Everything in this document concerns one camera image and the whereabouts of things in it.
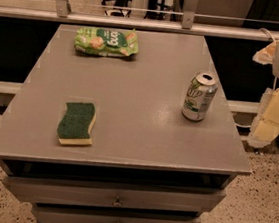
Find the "green 7up soda can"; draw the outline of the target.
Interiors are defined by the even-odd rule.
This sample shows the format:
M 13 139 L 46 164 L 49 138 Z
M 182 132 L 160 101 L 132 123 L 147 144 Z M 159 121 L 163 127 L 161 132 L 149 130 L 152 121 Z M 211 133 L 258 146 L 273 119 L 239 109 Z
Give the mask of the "green 7up soda can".
M 187 89 L 183 115 L 192 121 L 203 120 L 217 90 L 217 78 L 210 72 L 199 71 Z

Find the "metal railing frame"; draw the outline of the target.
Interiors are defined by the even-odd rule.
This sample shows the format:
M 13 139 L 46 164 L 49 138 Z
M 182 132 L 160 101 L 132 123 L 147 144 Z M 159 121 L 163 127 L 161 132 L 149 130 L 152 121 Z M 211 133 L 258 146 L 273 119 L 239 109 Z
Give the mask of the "metal railing frame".
M 258 41 L 279 39 L 279 0 L 132 0 L 128 17 L 107 16 L 114 1 L 0 0 L 0 16 Z

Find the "grey drawer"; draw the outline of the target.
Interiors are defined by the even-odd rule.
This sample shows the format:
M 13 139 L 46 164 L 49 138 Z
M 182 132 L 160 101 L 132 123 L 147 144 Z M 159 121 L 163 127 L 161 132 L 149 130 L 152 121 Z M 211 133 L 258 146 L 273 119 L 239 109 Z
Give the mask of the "grey drawer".
M 201 221 L 199 218 L 178 215 L 37 206 L 33 207 L 32 213 L 43 223 L 200 223 Z
M 4 186 L 19 201 L 37 204 L 209 212 L 226 196 L 224 189 L 179 188 L 118 182 L 7 177 Z M 122 207 L 113 205 L 120 198 Z

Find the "top grey drawer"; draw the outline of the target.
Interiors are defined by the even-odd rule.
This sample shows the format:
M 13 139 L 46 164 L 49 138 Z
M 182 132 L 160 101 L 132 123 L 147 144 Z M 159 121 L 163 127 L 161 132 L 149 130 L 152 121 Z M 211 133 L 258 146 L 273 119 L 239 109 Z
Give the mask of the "top grey drawer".
M 179 188 L 118 182 L 7 177 L 4 186 L 19 201 L 37 204 L 209 212 L 226 196 L 224 189 Z M 113 205 L 120 198 L 122 207 Z

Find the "grey drawer cabinet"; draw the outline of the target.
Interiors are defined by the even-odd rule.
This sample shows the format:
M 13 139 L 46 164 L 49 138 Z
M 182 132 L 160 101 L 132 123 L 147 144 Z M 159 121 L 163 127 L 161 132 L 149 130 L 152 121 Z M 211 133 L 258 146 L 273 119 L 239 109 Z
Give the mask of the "grey drawer cabinet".
M 182 115 L 190 79 L 212 69 L 203 37 L 143 31 L 137 57 L 125 61 L 82 56 L 74 49 L 75 36 L 72 25 L 58 28 L 0 119 L 5 178 L 225 191 L 250 171 L 223 94 L 215 96 L 203 121 Z M 60 145 L 57 127 L 67 102 L 95 105 L 92 145 Z M 30 204 L 199 219 L 202 213 Z

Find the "green and yellow sponge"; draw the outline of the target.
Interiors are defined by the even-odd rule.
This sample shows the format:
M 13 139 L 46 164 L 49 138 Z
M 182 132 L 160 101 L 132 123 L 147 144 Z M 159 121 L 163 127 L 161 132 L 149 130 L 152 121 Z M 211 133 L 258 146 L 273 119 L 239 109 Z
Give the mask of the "green and yellow sponge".
M 60 145 L 92 145 L 91 129 L 96 110 L 93 103 L 66 103 L 66 111 L 57 127 Z

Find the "green rice chip bag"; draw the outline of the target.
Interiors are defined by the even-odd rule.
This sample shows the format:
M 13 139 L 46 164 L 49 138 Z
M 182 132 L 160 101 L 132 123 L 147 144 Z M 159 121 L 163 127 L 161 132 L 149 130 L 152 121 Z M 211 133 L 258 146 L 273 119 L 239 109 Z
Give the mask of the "green rice chip bag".
M 133 30 L 109 30 L 100 27 L 82 27 L 74 37 L 74 47 L 85 54 L 107 57 L 130 57 L 139 50 L 138 36 Z

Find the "metal drawer knob upper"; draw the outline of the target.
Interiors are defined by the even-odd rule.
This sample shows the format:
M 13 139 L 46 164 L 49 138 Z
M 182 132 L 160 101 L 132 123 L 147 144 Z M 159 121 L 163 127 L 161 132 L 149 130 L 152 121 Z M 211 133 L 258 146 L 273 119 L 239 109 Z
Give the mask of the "metal drawer knob upper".
M 120 201 L 120 198 L 116 198 L 115 201 L 113 202 L 113 205 L 116 206 L 116 207 L 122 207 L 123 206 L 122 202 Z

